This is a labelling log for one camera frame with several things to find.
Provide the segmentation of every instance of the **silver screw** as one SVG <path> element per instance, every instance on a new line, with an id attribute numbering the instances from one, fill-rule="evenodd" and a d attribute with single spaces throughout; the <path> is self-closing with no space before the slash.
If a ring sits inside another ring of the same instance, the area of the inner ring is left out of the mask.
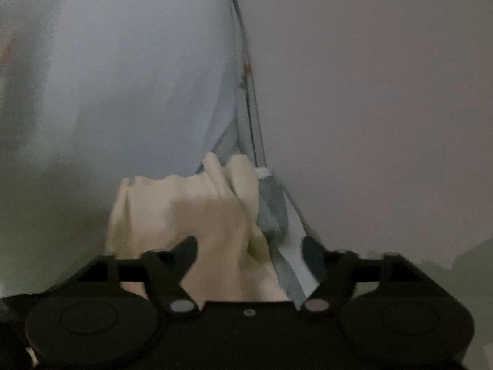
<path id="1" fill-rule="evenodd" d="M 171 302 L 169 305 L 175 313 L 188 313 L 195 309 L 195 304 L 187 299 L 180 299 Z"/>
<path id="2" fill-rule="evenodd" d="M 305 309 L 312 313 L 320 313 L 328 310 L 329 302 L 323 299 L 310 299 L 305 302 Z"/>
<path id="3" fill-rule="evenodd" d="M 247 317 L 253 317 L 257 314 L 257 312 L 254 309 L 245 309 L 243 310 L 243 314 Z"/>

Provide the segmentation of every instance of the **crumpled fabric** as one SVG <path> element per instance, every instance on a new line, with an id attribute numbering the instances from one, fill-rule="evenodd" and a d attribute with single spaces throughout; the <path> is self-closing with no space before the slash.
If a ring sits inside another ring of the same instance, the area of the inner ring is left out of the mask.
<path id="1" fill-rule="evenodd" d="M 258 178 L 247 156 L 222 167 L 209 153 L 202 174 L 162 180 L 122 180 L 110 216 L 107 251 L 117 259 L 173 249 L 188 236 L 198 244 L 196 261 L 181 286 L 203 306 L 211 301 L 289 300 L 256 224 Z M 142 284 L 122 283 L 146 296 Z"/>

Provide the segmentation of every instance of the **gray cloth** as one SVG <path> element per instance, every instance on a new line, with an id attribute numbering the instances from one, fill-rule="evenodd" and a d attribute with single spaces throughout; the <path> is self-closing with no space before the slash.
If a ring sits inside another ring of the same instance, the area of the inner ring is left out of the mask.
<path id="1" fill-rule="evenodd" d="M 273 176 L 259 179 L 258 187 L 260 206 L 257 225 L 267 239 L 279 285 L 284 289 L 288 298 L 297 307 L 300 307 L 306 296 L 294 270 L 277 247 L 287 237 L 288 229 L 288 215 L 283 189 L 276 183 Z"/>

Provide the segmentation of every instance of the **round pad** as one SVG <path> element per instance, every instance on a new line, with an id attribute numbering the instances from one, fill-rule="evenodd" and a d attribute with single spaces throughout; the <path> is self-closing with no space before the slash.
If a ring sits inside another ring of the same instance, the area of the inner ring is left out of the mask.
<path id="1" fill-rule="evenodd" d="M 314 313 L 320 313 L 328 310 L 329 302 L 323 299 L 310 299 L 305 302 L 305 308 Z"/>
<path id="2" fill-rule="evenodd" d="M 180 299 L 173 301 L 169 307 L 175 313 L 188 313 L 195 309 L 195 304 L 190 300 Z"/>
<path id="3" fill-rule="evenodd" d="M 469 312 L 450 298 L 362 295 L 339 315 L 342 334 L 387 366 L 433 366 L 465 352 L 474 334 Z"/>
<path id="4" fill-rule="evenodd" d="M 158 326 L 156 308 L 137 295 L 51 298 L 29 313 L 26 336 L 53 364 L 112 366 L 135 356 Z"/>

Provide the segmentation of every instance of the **gray wall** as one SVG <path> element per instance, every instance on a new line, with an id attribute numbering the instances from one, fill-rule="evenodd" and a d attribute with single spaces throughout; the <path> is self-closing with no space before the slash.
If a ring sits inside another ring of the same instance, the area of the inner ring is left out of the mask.
<path id="1" fill-rule="evenodd" d="M 493 0 L 239 3 L 267 164 L 324 244 L 492 296 Z"/>

